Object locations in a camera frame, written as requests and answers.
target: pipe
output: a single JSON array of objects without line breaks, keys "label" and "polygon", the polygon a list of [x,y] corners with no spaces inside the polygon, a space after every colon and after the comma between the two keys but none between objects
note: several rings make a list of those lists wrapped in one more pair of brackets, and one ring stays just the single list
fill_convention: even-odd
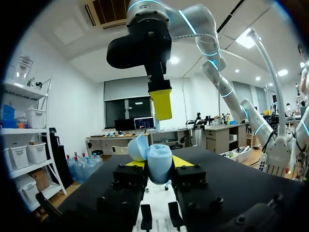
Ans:
[{"label": "pipe", "polygon": [[278,106],[278,111],[279,111],[279,132],[278,132],[278,136],[285,136],[285,114],[284,114],[284,104],[283,104],[283,96],[282,96],[282,92],[281,92],[281,88],[279,85],[279,80],[277,77],[277,73],[276,70],[270,60],[270,57],[266,51],[266,49],[264,48],[262,42],[261,42],[261,38],[255,33],[255,31],[252,29],[249,33],[248,36],[250,36],[253,41],[255,42],[255,45],[257,46],[257,48],[259,49],[259,52],[261,53],[265,64],[267,66],[267,69],[271,75],[271,77],[273,78],[274,84],[275,84],[275,89],[276,89],[276,95],[277,95],[277,106]]}]

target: computer monitor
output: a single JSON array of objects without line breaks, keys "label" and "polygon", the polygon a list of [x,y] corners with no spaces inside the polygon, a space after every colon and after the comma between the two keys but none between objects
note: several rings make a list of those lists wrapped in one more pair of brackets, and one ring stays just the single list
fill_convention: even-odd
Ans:
[{"label": "computer monitor", "polygon": [[116,131],[133,131],[135,130],[134,119],[115,120]]},{"label": "computer monitor", "polygon": [[145,130],[155,128],[154,117],[141,117],[134,119],[135,129]]}]

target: drawer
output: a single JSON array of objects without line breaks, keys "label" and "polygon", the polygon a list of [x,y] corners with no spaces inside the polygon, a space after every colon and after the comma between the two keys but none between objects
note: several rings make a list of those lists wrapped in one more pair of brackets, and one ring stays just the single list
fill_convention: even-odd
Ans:
[{"label": "drawer", "polygon": [[206,139],[206,149],[216,153],[216,141],[213,139]]},{"label": "drawer", "polygon": [[205,131],[206,138],[216,139],[216,132],[211,130]]}]

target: white storage bin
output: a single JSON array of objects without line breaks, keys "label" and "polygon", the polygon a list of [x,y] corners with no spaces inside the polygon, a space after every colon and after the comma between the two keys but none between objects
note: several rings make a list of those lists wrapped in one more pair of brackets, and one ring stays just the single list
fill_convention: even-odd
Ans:
[{"label": "white storage bin", "polygon": [[39,193],[36,186],[37,182],[28,174],[21,175],[15,178],[16,186],[23,200],[28,206],[37,202],[35,195]]},{"label": "white storage bin", "polygon": [[251,148],[249,148],[246,152],[243,153],[237,153],[237,148],[232,150],[233,152],[235,152],[238,156],[237,156],[237,162],[241,163],[246,161],[247,159],[249,159],[250,154],[251,154]]},{"label": "white storage bin", "polygon": [[28,160],[38,164],[47,161],[45,144],[41,142],[32,142],[33,145],[27,145]]},{"label": "white storage bin", "polygon": [[230,134],[230,141],[235,141],[237,140],[237,135],[236,134]]},{"label": "white storage bin", "polygon": [[27,146],[10,147],[12,158],[17,169],[29,166],[26,147]]},{"label": "white storage bin", "polygon": [[224,156],[224,157],[226,157],[226,158],[228,158],[228,159],[231,159],[231,160],[233,160],[233,161],[236,161],[237,160],[237,154],[235,153],[235,152],[233,152],[233,151],[227,151],[227,152],[224,152],[224,153],[221,153],[221,154],[219,154],[220,156]]},{"label": "white storage bin", "polygon": [[26,119],[32,128],[45,128],[45,110],[30,109],[26,111]]},{"label": "white storage bin", "polygon": [[10,152],[9,149],[6,148],[3,150],[6,165],[8,166],[9,172],[13,171],[12,164],[11,164],[11,159],[10,159]]}]

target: cabinet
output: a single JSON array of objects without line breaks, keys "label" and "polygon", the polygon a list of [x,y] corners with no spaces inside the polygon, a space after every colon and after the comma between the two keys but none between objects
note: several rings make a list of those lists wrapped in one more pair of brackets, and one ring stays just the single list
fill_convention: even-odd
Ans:
[{"label": "cabinet", "polygon": [[[199,145],[217,154],[231,151],[240,146],[246,146],[247,143],[246,124],[210,126],[201,134]],[[230,134],[236,134],[237,140],[230,141]]]}]

